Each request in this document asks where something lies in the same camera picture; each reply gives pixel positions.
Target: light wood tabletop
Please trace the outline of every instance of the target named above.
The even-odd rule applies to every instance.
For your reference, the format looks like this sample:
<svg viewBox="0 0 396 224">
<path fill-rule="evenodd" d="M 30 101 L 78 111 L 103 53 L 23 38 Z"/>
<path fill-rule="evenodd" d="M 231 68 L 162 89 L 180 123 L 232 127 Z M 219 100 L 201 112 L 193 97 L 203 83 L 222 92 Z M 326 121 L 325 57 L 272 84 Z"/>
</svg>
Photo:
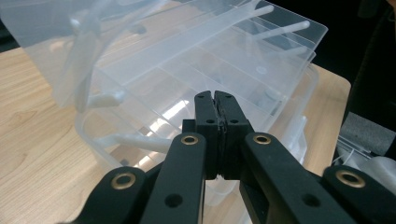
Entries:
<svg viewBox="0 0 396 224">
<path fill-rule="evenodd" d="M 349 83 L 320 67 L 304 112 L 308 151 L 304 167 L 318 175 L 331 164 L 349 94 Z M 89 147 L 74 129 L 75 109 L 59 108 L 51 88 L 22 49 L 0 54 L 0 223 L 73 220 L 103 177 Z M 226 223 L 239 209 L 229 198 L 206 223 Z"/>
</svg>

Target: wood grain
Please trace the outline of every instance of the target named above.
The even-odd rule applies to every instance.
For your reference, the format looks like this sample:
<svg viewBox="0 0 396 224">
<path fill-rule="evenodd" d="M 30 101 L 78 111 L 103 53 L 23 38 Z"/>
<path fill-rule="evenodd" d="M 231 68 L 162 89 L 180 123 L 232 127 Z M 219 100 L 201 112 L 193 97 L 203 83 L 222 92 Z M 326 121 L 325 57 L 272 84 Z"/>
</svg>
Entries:
<svg viewBox="0 0 396 224">
<path fill-rule="evenodd" d="M 330 165 L 350 87 L 318 70 L 319 84 L 304 112 L 304 166 L 321 174 Z M 103 176 L 74 130 L 75 110 L 54 103 L 50 86 L 22 49 L 0 54 L 0 79 L 0 223 L 73 220 Z M 229 223 L 240 204 L 232 194 L 220 210 L 205 211 L 205 223 Z"/>
</svg>

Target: plastic organizer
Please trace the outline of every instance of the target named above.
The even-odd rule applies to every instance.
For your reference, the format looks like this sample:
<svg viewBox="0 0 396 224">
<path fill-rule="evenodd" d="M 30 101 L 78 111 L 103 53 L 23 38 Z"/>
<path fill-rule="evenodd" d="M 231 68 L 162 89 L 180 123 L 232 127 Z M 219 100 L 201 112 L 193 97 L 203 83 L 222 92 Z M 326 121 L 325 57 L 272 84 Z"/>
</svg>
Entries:
<svg viewBox="0 0 396 224">
<path fill-rule="evenodd" d="M 76 107 L 78 134 L 105 170 L 163 161 L 194 118 L 194 95 L 215 90 L 304 160 L 323 25 L 257 0 L 0 0 L 0 10 L 56 102 Z M 234 185 L 208 181 L 206 203 Z"/>
</svg>

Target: transparent storage box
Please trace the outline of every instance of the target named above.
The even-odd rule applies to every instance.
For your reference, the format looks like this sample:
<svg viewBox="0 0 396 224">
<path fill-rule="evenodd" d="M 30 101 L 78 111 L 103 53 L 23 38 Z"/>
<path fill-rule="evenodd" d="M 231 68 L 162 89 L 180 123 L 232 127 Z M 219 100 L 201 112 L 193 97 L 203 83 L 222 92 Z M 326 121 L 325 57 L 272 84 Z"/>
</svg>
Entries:
<svg viewBox="0 0 396 224">
<path fill-rule="evenodd" d="M 304 160 L 321 24 L 257 0 L 0 0 L 0 15 L 106 171 L 163 161 L 202 91 L 234 95 Z M 235 185 L 207 182 L 206 203 Z"/>
</svg>

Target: wooden surface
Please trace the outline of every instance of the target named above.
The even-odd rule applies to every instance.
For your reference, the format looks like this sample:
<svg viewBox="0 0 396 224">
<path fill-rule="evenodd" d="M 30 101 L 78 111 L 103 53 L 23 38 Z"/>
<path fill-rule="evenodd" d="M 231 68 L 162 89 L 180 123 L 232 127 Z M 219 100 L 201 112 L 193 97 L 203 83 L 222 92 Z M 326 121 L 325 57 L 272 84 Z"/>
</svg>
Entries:
<svg viewBox="0 0 396 224">
<path fill-rule="evenodd" d="M 324 69 L 304 114 L 304 166 L 321 175 L 330 165 L 349 84 Z M 74 130 L 75 110 L 59 108 L 51 89 L 21 49 L 0 54 L 0 223 L 71 221 L 103 176 Z M 240 209 L 232 197 L 206 223 Z"/>
</svg>

